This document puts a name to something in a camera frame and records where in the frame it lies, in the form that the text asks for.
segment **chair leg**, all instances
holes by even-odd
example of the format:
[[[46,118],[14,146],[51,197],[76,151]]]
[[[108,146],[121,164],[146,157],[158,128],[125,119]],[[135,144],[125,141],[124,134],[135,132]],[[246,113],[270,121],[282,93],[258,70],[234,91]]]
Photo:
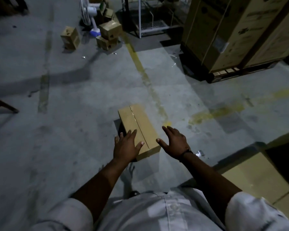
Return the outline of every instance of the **chair leg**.
[[[0,106],[11,110],[13,113],[18,113],[19,112],[18,109],[15,109],[14,107],[12,107],[11,105],[8,105],[7,103],[3,102],[2,100],[0,100]]]

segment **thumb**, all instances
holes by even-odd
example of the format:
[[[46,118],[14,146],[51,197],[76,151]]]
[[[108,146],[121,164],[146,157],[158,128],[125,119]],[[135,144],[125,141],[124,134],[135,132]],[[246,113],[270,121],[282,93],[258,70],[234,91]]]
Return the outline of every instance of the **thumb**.
[[[166,148],[169,147],[162,139],[156,139],[156,142],[166,151]]]
[[[139,151],[140,151],[140,149],[142,148],[142,146],[144,145],[144,142],[139,142],[137,145],[136,145],[136,152],[137,152],[137,154],[139,154]]]

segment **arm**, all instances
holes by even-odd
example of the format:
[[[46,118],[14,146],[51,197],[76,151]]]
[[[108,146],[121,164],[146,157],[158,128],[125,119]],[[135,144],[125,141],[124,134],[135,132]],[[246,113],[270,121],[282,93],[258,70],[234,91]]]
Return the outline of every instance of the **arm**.
[[[144,144],[139,142],[135,147],[136,133],[137,130],[134,130],[133,133],[128,131],[125,137],[123,137],[123,133],[120,133],[120,137],[116,136],[112,161],[72,196],[90,210],[94,222],[104,209],[119,176],[128,164],[136,158]]]
[[[162,128],[169,138],[169,145],[162,139],[157,139],[157,142],[167,154],[180,160],[187,167],[201,187],[216,215],[225,223],[225,212],[230,199],[242,190],[217,173],[196,155],[190,152],[182,155],[186,150],[190,150],[185,136],[170,126]]]

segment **white shirt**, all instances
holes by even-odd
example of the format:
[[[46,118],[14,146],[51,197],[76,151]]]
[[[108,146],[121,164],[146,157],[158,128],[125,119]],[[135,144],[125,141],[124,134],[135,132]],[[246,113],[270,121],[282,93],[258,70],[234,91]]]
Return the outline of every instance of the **white shirt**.
[[[226,209],[226,227],[204,194],[193,188],[174,188],[165,193],[145,193],[127,200],[108,200],[93,225],[88,208],[69,198],[49,211],[30,231],[289,231],[285,215],[264,198],[235,194]]]

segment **forearm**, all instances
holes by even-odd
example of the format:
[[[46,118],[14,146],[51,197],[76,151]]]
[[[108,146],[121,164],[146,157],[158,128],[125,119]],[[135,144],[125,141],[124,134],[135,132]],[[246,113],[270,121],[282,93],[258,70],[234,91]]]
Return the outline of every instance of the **forearm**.
[[[230,199],[242,190],[192,153],[184,154],[182,163],[201,187],[216,215],[224,223]]]
[[[113,159],[73,194],[72,198],[79,200],[88,207],[94,222],[100,216],[113,187],[126,167],[126,163]]]

